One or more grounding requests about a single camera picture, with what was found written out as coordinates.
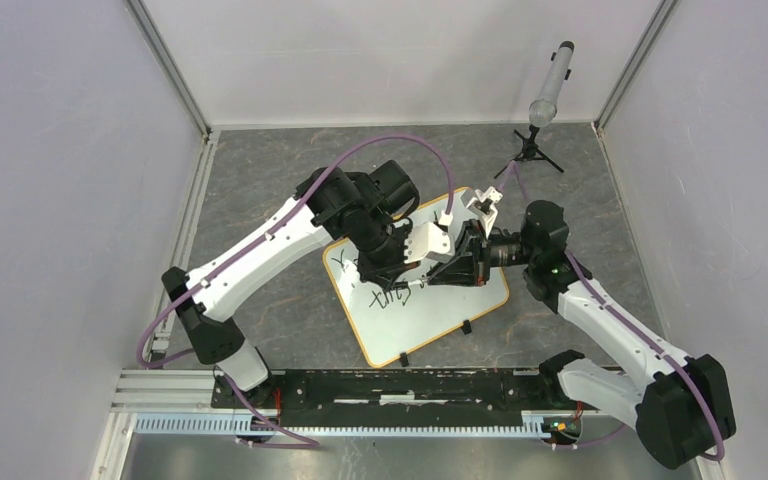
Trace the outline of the silver microphone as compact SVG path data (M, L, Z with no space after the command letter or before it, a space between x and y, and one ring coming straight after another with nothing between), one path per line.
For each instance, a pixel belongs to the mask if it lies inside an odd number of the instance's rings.
M536 128L548 126L556 117L558 99L564 82L570 74L570 62L575 44L566 40L560 43L551 56L551 65L541 89L529 106L529 124Z

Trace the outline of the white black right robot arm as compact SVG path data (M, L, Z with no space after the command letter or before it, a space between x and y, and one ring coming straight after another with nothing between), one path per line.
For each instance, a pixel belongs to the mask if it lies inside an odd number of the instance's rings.
M494 268L523 266L531 295L594 340L619 366L612 372L567 350L539 366L537 392L551 408L581 402L633 430L662 466L702 457L719 462L736 432L726 372L653 333L615 301L568 248L561 206L531 202L519 232L464 223L454 254L434 265L427 285L479 287Z

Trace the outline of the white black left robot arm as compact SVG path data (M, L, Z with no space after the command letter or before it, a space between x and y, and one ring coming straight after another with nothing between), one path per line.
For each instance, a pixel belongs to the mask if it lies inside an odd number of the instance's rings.
M189 272L172 267L161 276L190 344L204 365L216 365L250 407L274 394L271 372L232 316L256 290L308 253L348 239L358 252L360 278L392 289L405 272L412 229L409 214L419 191L393 160L371 173L316 170L298 185L273 218L233 248Z

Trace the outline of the white whiteboard with yellow frame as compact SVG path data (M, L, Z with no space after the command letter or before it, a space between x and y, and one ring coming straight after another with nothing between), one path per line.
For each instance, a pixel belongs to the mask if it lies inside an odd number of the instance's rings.
M322 262L348 318L367 364L382 368L408 352L474 321L504 305L510 295L504 273L494 271L481 287L401 287L388 292L362 282L356 267L358 251L341 240L325 248ZM406 281L420 279L433 263L425 260L407 272Z

